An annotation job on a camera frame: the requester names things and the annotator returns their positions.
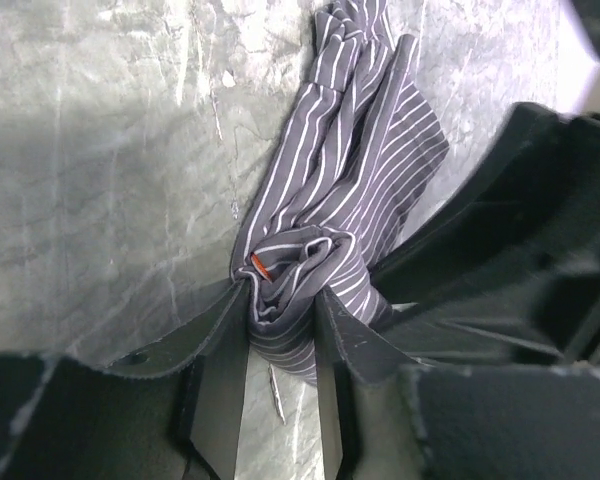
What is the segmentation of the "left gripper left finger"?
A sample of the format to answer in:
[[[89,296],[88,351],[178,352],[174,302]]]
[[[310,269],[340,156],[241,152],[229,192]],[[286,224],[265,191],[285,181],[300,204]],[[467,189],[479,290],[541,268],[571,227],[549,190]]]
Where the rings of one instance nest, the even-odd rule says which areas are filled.
[[[231,479],[249,288],[106,367],[0,352],[0,479]]]

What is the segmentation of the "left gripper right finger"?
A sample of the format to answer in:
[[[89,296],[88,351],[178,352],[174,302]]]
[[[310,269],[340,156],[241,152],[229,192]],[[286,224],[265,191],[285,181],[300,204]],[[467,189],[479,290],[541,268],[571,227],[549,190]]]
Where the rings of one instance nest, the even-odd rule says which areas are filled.
[[[600,479],[600,367],[433,366],[315,302],[329,479]]]

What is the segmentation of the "striped grey underwear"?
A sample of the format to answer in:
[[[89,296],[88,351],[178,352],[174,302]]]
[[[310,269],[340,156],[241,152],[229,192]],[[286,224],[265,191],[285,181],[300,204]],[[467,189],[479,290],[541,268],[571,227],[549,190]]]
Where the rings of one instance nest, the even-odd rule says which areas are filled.
[[[248,335],[270,364],[317,379],[309,310],[330,289],[363,324],[391,307],[370,270],[393,249],[449,144],[415,86],[417,50],[382,1],[333,1],[314,17],[315,57],[230,271],[250,285]]]

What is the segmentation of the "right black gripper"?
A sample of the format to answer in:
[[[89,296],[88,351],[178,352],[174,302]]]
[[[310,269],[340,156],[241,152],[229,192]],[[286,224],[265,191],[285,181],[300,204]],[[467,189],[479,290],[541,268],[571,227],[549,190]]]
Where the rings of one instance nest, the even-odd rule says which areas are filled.
[[[424,362],[600,365],[600,113],[515,105],[373,281],[394,306],[374,329]]]

